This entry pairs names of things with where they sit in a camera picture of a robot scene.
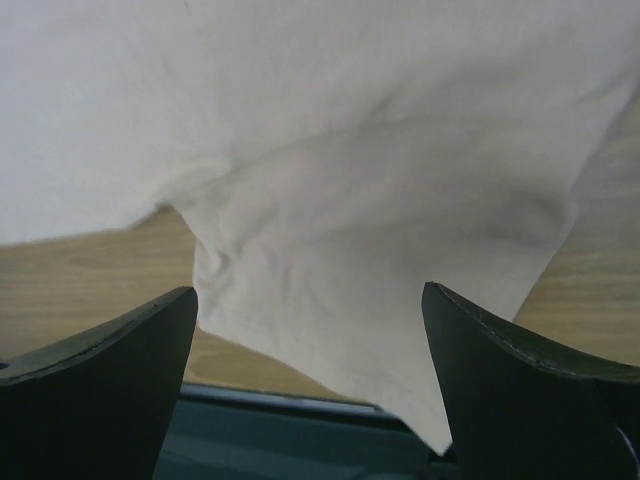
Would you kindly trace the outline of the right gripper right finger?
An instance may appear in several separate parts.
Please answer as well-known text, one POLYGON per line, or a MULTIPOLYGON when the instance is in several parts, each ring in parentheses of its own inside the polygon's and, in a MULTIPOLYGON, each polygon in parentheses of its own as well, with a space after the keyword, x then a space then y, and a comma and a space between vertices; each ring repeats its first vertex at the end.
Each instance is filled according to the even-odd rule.
POLYGON ((639 369, 503 320, 438 283, 422 312, 464 479, 636 479, 639 369))

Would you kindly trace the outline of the beige t shirt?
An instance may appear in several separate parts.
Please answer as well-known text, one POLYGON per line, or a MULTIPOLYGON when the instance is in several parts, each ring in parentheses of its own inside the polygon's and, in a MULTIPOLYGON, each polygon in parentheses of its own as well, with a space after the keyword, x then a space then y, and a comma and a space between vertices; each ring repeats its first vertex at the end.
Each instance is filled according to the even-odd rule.
POLYGON ((638 84, 635 1, 5 1, 1 241, 169 205, 203 330, 441 453, 424 285, 514 318, 638 84))

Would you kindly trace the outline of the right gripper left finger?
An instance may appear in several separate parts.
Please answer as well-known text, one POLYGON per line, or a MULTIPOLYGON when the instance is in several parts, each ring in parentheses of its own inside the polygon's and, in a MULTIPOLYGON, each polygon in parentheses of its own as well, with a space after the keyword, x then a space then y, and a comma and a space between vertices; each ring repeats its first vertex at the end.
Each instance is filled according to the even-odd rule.
POLYGON ((191 287, 1 363, 4 479, 150 479, 197 316, 191 287))

